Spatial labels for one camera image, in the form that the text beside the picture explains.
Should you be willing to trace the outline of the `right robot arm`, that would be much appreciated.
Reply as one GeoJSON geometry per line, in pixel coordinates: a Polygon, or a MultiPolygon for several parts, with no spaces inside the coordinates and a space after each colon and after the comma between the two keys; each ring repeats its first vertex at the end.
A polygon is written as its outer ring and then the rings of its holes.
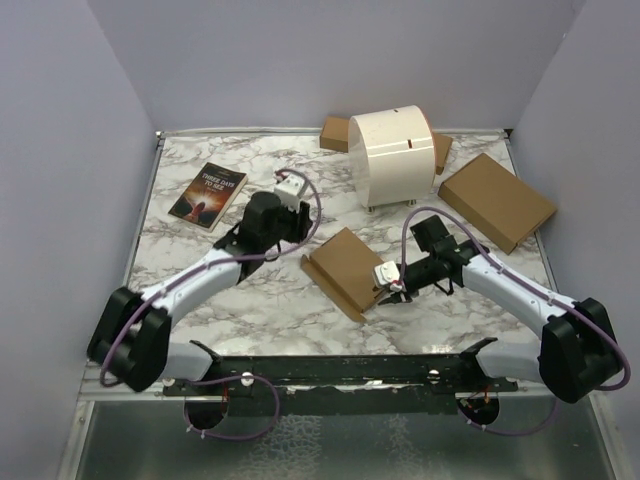
{"type": "Polygon", "coordinates": [[[430,217],[411,224],[425,256],[419,261],[388,261],[373,269],[377,288],[388,292],[387,302],[409,303],[427,286],[443,282],[447,295],[466,288],[493,301],[522,322],[537,337],[535,344],[489,339],[468,350],[470,360],[459,367],[461,383],[481,391],[495,378],[540,383],[556,398],[575,403],[594,390],[614,391],[626,386],[631,367],[620,349],[603,304],[582,301],[542,287],[492,254],[474,236],[455,240],[434,209],[430,217]]]}

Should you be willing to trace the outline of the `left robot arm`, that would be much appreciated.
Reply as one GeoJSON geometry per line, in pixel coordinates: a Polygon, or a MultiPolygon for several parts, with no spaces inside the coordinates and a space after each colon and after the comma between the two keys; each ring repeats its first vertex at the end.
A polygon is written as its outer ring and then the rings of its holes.
{"type": "Polygon", "coordinates": [[[251,196],[240,222],[184,271],[141,292],[122,286],[108,298],[87,356],[135,392],[163,379],[185,380],[206,395],[220,385],[220,357],[196,341],[173,343],[172,328],[217,293],[252,275],[267,252],[309,238],[310,206],[288,207],[272,192],[251,196]]]}

